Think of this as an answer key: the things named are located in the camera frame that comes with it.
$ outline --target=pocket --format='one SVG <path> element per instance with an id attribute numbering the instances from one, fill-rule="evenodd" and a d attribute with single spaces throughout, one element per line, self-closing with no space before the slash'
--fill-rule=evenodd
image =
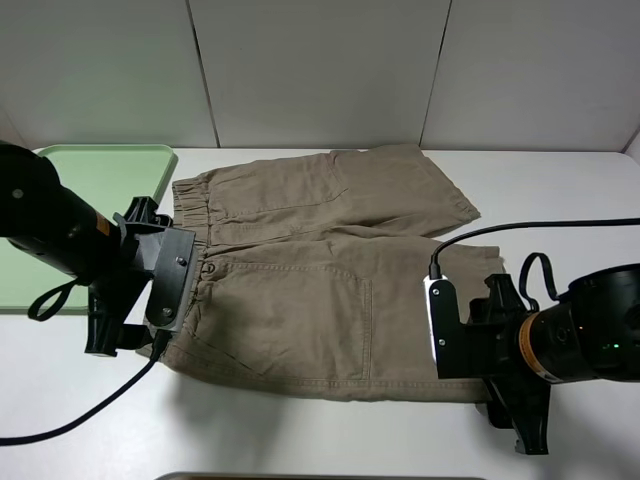
<path id="1" fill-rule="evenodd" d="M 210 208 L 217 220 L 319 205 L 345 189 L 326 154 L 258 160 L 215 171 Z"/>
<path id="2" fill-rule="evenodd" d="M 368 378 L 368 280 L 325 266 L 256 263 L 220 264 L 215 276 L 198 285 L 193 334 L 216 350 L 212 359 L 223 352 L 266 377 Z"/>

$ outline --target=green tray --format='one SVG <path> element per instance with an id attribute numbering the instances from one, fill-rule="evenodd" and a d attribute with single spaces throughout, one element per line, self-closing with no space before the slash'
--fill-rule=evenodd
<path id="1" fill-rule="evenodd" d="M 54 145 L 38 152 L 56 167 L 61 183 L 111 219 L 133 197 L 158 203 L 177 162 L 165 145 Z M 24 313 L 46 291 L 70 277 L 0 239 L 0 313 Z M 75 287 L 61 313 L 85 313 L 86 287 Z"/>

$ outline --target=white table surface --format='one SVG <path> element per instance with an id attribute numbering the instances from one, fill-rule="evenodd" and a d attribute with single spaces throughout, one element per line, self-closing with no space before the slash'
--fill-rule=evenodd
<path id="1" fill-rule="evenodd" d="M 174 179 L 259 158 L 317 150 L 177 149 Z M 427 152 L 482 212 L 456 233 L 502 222 L 637 216 L 640 166 L 615 153 Z M 167 192 L 161 211 L 172 212 Z M 640 262 L 640 227 L 497 233 L 517 274 L 532 251 L 556 282 Z M 532 288 L 543 299 L 539 276 Z M 131 319 L 139 321 L 141 298 Z M 84 317 L 38 324 L 0 318 L 0 435 L 76 418 L 145 363 L 84 355 Z M 207 385 L 158 365 L 106 411 L 48 442 L 0 448 L 1 479 L 153 479 L 171 472 L 388 475 L 490 480 L 627 479 L 640 475 L 640 386 L 553 388 L 548 457 L 513 452 L 515 433 L 473 405 L 301 400 Z"/>

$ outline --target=shorts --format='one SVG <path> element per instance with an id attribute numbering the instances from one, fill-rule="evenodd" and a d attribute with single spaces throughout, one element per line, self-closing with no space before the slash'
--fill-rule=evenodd
<path id="1" fill-rule="evenodd" d="M 478 211 L 415 145 L 220 168 L 173 184 L 196 279 L 162 361 L 205 382 L 333 400 L 477 402 L 438 380 L 422 280 Z M 461 318 L 503 271 L 497 247 L 441 256 Z"/>

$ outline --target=black strap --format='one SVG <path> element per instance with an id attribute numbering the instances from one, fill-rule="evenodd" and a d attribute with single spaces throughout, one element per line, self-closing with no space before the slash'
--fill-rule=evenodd
<path id="1" fill-rule="evenodd" d="M 31 320 L 37 320 L 39 322 L 44 322 L 45 320 L 49 320 L 56 313 L 60 311 L 60 309 L 64 306 L 69 298 L 69 294 L 73 287 L 78 285 L 79 279 L 71 280 L 69 283 L 65 283 L 64 285 L 60 285 L 59 287 L 53 288 L 49 290 L 47 293 L 40 295 L 29 307 L 27 311 L 27 315 Z M 40 313 L 40 309 L 42 306 L 49 301 L 54 295 L 58 294 L 58 298 L 53 305 L 47 308 L 44 312 Z"/>
<path id="2" fill-rule="evenodd" d="M 522 269 L 520 270 L 520 281 L 518 282 L 518 290 L 520 291 L 520 295 L 522 295 L 522 297 L 529 302 L 531 311 L 533 312 L 540 311 L 540 305 L 535 298 L 531 298 L 527 293 L 527 281 L 529 279 L 529 271 L 531 270 L 531 265 L 533 265 L 533 262 L 535 262 L 536 258 L 539 258 L 540 263 L 542 264 L 544 286 L 547 289 L 549 298 L 554 301 L 558 300 L 558 291 L 556 290 L 556 284 L 553 281 L 553 269 L 551 268 L 551 260 L 549 260 L 549 257 L 547 257 L 544 253 L 532 253 L 522 264 Z"/>

